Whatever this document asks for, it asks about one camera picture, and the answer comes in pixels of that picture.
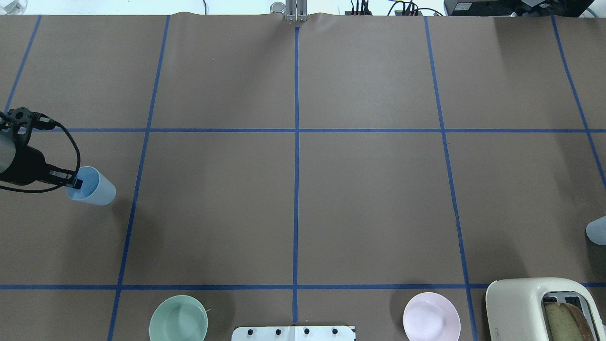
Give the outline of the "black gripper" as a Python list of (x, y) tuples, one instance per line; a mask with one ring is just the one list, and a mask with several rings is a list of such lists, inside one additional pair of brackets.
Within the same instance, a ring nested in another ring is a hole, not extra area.
[(82, 188), (83, 181), (78, 179), (79, 168), (70, 170), (47, 164), (43, 153), (28, 145), (2, 144), (0, 161), (0, 179), (5, 183), (26, 186), (38, 181), (59, 187)]

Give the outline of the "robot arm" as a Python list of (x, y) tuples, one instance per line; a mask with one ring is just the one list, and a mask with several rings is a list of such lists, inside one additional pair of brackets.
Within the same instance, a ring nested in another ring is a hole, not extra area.
[(84, 183), (78, 179), (81, 168), (81, 153), (73, 136), (67, 128), (60, 123), (58, 127), (65, 133), (76, 153), (76, 166), (70, 169), (61, 169), (46, 163), (41, 151), (26, 144), (17, 145), (9, 134), (1, 134), (1, 181), (17, 186), (27, 186), (35, 182), (51, 184), (50, 188), (24, 189), (1, 186), (2, 190), (18, 193), (46, 193), (57, 188), (68, 187), (80, 190)]

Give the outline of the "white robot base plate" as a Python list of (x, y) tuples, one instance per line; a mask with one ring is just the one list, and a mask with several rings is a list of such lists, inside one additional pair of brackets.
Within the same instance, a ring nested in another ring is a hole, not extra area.
[(355, 341), (353, 326), (247, 326), (236, 328), (232, 341)]

